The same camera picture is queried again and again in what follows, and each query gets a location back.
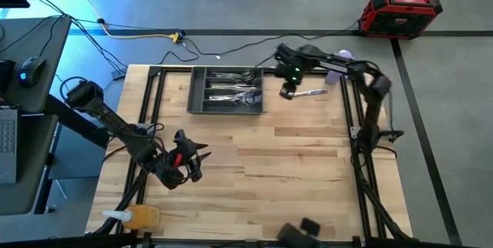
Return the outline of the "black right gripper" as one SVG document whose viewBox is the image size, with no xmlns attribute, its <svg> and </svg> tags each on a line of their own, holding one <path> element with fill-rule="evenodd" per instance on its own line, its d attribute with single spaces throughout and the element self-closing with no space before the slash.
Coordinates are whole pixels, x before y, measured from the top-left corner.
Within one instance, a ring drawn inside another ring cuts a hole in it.
<svg viewBox="0 0 493 248">
<path fill-rule="evenodd" d="M 291 85 L 301 84 L 307 71 L 307 64 L 305 60 L 298 55 L 297 51 L 289 48 L 285 44 L 280 44 L 276 47 L 274 58 L 277 60 L 274 75 L 277 78 L 284 79 L 290 84 L 287 88 L 283 85 L 279 95 L 284 99 L 291 100 L 296 93 L 296 87 Z"/>
</svg>

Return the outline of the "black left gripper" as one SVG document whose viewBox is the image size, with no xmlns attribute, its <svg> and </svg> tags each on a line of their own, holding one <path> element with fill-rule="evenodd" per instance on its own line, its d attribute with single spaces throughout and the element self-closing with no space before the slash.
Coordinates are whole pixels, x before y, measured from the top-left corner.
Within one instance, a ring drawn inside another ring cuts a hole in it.
<svg viewBox="0 0 493 248">
<path fill-rule="evenodd" d="M 208 144 L 195 143 L 187 138 L 185 132 L 179 129 L 174 136 L 176 148 L 170 152 L 172 163 L 172 175 L 175 180 L 184 183 L 191 179 L 193 183 L 198 182 L 203 174 L 200 170 L 201 162 L 210 156 L 211 152 L 199 155 L 198 150 L 208 147 Z"/>
</svg>

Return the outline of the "dark grey cutlery tray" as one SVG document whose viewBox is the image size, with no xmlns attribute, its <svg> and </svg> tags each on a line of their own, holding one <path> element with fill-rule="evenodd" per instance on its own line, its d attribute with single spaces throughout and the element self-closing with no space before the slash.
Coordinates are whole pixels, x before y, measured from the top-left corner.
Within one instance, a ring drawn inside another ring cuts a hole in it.
<svg viewBox="0 0 493 248">
<path fill-rule="evenodd" d="M 242 82 L 211 76 L 212 72 L 249 75 Z M 259 116 L 263 113 L 263 71 L 244 67 L 194 67 L 187 112 L 191 114 Z"/>
</svg>

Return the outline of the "purple plastic bottle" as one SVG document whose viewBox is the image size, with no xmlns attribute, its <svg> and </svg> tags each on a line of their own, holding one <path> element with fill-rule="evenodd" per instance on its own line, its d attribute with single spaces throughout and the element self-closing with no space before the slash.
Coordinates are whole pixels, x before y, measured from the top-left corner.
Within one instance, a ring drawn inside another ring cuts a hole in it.
<svg viewBox="0 0 493 248">
<path fill-rule="evenodd" d="M 349 50 L 342 49 L 337 55 L 346 59 L 354 59 L 352 53 Z M 328 85 L 336 85 L 340 81 L 341 73 L 335 71 L 329 71 L 325 77 L 325 83 Z"/>
</svg>

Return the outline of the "orange spray bottle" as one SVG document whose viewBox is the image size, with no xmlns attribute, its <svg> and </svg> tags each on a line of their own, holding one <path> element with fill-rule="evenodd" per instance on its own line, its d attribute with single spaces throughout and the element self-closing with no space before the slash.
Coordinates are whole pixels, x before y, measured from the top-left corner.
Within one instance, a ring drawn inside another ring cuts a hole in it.
<svg viewBox="0 0 493 248">
<path fill-rule="evenodd" d="M 121 210 L 104 210 L 104 217 L 116 219 L 130 230 L 144 230 L 159 225 L 159 209 L 155 206 L 130 205 Z"/>
</svg>

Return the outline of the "red and black jobsite radio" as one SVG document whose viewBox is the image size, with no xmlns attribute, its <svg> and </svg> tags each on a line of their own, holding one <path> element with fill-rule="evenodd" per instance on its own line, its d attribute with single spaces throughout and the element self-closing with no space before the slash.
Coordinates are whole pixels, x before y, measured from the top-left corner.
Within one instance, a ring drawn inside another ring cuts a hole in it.
<svg viewBox="0 0 493 248">
<path fill-rule="evenodd" d="M 414 39 L 442 12 L 440 0 L 370 0 L 358 30 L 363 36 Z"/>
</svg>

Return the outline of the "dark grey desk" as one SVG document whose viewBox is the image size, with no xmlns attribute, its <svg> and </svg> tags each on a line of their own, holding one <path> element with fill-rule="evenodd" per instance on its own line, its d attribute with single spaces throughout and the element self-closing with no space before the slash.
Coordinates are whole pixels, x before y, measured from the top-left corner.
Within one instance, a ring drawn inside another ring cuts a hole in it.
<svg viewBox="0 0 493 248">
<path fill-rule="evenodd" d="M 0 60 L 15 63 L 6 90 L 0 90 L 0 97 L 19 105 L 24 112 L 45 110 L 70 23 L 69 18 L 60 16 L 0 19 Z M 26 88 L 20 85 L 19 70 L 32 57 L 43 59 L 45 64 L 39 81 Z"/>
<path fill-rule="evenodd" d="M 32 209 L 57 123 L 54 115 L 18 118 L 17 180 L 0 184 L 0 216 Z"/>
</svg>

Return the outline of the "black computer mouse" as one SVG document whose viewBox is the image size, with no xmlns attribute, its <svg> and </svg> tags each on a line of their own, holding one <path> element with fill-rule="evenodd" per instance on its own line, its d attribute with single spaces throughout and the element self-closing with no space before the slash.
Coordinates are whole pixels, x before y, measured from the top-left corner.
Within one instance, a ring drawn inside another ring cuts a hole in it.
<svg viewBox="0 0 493 248">
<path fill-rule="evenodd" d="M 46 60 L 40 55 L 26 59 L 18 71 L 18 83 L 21 87 L 33 87 L 42 77 Z"/>
</svg>

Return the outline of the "grey laptop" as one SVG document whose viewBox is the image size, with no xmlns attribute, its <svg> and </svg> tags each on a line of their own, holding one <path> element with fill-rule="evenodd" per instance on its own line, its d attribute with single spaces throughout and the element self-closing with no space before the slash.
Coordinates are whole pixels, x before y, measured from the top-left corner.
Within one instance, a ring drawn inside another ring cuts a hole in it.
<svg viewBox="0 0 493 248">
<path fill-rule="evenodd" d="M 0 106 L 0 184 L 17 180 L 18 108 Z"/>
</svg>

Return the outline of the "black desktop device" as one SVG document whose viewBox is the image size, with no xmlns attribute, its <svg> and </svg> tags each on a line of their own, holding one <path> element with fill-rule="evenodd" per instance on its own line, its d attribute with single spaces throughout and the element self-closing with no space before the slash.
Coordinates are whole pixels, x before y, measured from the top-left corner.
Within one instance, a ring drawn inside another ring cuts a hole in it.
<svg viewBox="0 0 493 248">
<path fill-rule="evenodd" d="M 14 77 L 15 62 L 12 60 L 0 60 L 0 94 L 5 94 Z"/>
</svg>

